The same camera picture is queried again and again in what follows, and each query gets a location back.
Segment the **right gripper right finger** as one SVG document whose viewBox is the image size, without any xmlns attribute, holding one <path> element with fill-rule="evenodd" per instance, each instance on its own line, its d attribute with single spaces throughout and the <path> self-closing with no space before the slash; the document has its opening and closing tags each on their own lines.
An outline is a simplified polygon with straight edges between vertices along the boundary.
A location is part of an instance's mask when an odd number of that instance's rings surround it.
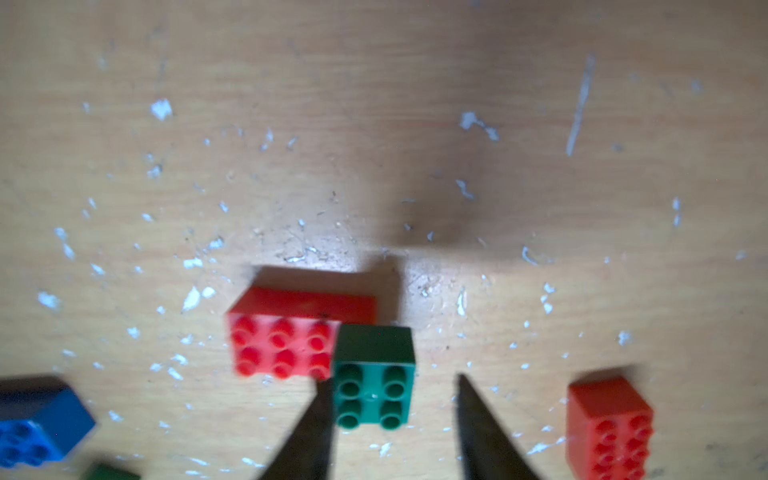
<svg viewBox="0 0 768 480">
<path fill-rule="evenodd" d="M 540 478 L 463 373 L 457 375 L 457 426 L 465 479 Z"/>
</svg>

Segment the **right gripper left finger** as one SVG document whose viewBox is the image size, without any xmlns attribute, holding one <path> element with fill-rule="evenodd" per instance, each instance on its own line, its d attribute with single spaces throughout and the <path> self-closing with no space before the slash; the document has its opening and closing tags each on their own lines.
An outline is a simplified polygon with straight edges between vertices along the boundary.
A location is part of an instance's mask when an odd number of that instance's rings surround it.
<svg viewBox="0 0 768 480">
<path fill-rule="evenodd" d="M 316 381 L 316 395 L 260 479 L 327 479 L 334 434 L 333 383 Z"/>
</svg>

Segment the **dark green 2x2 lego brick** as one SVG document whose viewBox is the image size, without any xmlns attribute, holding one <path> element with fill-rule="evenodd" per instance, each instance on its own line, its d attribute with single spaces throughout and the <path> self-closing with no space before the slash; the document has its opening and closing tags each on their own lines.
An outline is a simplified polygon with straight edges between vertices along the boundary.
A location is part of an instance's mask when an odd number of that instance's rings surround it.
<svg viewBox="0 0 768 480">
<path fill-rule="evenodd" d="M 336 424 L 348 430 L 408 423 L 416 357 L 408 327 L 341 326 L 332 361 Z"/>
</svg>

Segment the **red 2x4 lego brick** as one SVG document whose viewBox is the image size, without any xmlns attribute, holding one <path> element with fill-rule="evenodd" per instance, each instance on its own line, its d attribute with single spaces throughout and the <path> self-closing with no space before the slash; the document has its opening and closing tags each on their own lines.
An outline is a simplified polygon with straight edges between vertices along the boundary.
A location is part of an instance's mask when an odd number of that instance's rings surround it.
<svg viewBox="0 0 768 480">
<path fill-rule="evenodd" d="M 646 476 L 654 411 L 623 377 L 573 383 L 567 391 L 566 458 L 580 480 Z"/>
</svg>

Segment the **blue 2x4 lego brick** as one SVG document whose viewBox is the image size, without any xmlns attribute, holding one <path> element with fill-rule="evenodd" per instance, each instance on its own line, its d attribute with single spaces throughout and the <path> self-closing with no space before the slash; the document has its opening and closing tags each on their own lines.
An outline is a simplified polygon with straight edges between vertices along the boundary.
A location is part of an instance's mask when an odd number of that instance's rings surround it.
<svg viewBox="0 0 768 480">
<path fill-rule="evenodd" d="M 1 380 L 1 467 L 60 462 L 96 426 L 76 392 L 52 375 Z"/>
</svg>

